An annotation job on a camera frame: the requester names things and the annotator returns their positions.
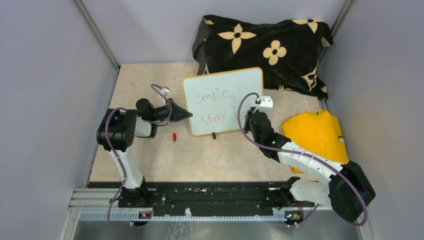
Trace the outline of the yellow framed whiteboard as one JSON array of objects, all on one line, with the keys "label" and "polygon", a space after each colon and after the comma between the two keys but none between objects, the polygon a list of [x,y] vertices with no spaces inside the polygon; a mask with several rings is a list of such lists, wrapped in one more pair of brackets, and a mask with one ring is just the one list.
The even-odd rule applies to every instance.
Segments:
[{"label": "yellow framed whiteboard", "polygon": [[263,71],[251,67],[197,75],[185,78],[182,87],[194,136],[236,131],[242,99],[249,93],[263,94]]}]

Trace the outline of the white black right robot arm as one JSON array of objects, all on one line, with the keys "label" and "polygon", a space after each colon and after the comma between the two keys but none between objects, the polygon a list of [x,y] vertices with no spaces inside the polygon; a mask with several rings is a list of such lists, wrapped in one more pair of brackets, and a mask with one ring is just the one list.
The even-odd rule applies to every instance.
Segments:
[{"label": "white black right robot arm", "polygon": [[368,218],[368,205],[376,193],[360,165],[354,161],[335,162],[316,155],[290,138],[275,132],[266,113],[251,107],[245,115],[244,135],[251,132],[251,143],[270,159],[298,168],[314,181],[295,179],[282,191],[287,206],[307,201],[330,206],[341,218],[363,226]]}]

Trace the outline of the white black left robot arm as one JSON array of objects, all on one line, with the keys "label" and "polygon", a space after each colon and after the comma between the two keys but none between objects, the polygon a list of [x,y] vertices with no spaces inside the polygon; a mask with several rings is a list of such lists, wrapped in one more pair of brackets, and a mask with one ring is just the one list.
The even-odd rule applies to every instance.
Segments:
[{"label": "white black left robot arm", "polygon": [[112,201],[120,208],[147,207],[151,202],[145,177],[136,165],[132,144],[135,138],[152,139],[161,123],[175,123],[193,116],[172,98],[154,107],[146,98],[139,99],[135,109],[109,108],[103,117],[96,140],[113,158],[122,178]]}]

